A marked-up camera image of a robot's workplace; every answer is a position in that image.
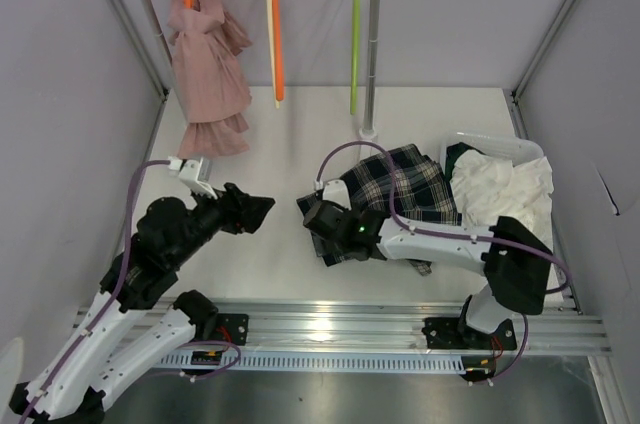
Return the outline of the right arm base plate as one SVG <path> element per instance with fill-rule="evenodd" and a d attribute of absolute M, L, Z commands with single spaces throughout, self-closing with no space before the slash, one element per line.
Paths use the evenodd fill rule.
<path fill-rule="evenodd" d="M 469 296 L 458 317 L 427 317 L 421 329 L 430 350 L 515 351 L 511 312 L 493 297 Z"/>

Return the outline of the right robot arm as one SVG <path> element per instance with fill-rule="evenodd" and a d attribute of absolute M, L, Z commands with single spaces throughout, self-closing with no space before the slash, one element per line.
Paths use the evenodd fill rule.
<path fill-rule="evenodd" d="M 514 218 L 459 234 L 449 225 L 321 200 L 303 225 L 329 252 L 350 259 L 447 264 L 484 277 L 486 285 L 467 299 L 456 324 L 468 347 L 481 346 L 512 315 L 537 316 L 544 309 L 550 251 Z"/>

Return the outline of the pink pleated skirt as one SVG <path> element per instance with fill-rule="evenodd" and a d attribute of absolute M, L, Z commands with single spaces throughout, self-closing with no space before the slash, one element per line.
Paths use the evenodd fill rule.
<path fill-rule="evenodd" d="M 238 55 L 251 46 L 222 0 L 197 0 L 196 10 L 171 0 L 168 25 L 172 68 L 187 127 L 178 156 L 209 159 L 249 150 L 243 112 L 251 104 Z"/>

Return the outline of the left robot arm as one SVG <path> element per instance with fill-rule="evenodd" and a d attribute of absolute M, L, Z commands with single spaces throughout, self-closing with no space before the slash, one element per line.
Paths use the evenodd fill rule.
<path fill-rule="evenodd" d="M 80 327 L 35 379 L 16 385 L 10 409 L 36 423 L 99 423 L 116 400 L 178 347 L 213 339 L 218 309 L 196 290 L 179 295 L 150 330 L 126 348 L 120 341 L 178 280 L 178 272 L 218 232 L 255 233 L 275 204 L 227 183 L 197 195 L 153 201 L 128 247 L 100 282 Z"/>

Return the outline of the navy plaid skirt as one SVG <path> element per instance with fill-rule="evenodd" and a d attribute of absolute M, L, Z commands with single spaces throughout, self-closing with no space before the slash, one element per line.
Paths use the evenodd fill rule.
<path fill-rule="evenodd" d="M 351 207 L 386 214 L 394 208 L 402 218 L 435 224 L 459 226 L 462 215 L 441 166 L 414 144 L 389 151 L 394 167 L 386 157 L 375 154 L 344 172 Z"/>

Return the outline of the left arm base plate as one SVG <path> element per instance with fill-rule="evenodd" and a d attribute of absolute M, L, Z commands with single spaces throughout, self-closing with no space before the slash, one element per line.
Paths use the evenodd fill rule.
<path fill-rule="evenodd" d="M 195 298 L 195 341 L 225 341 L 244 346 L 249 330 L 249 316 L 221 313 L 209 299 Z"/>

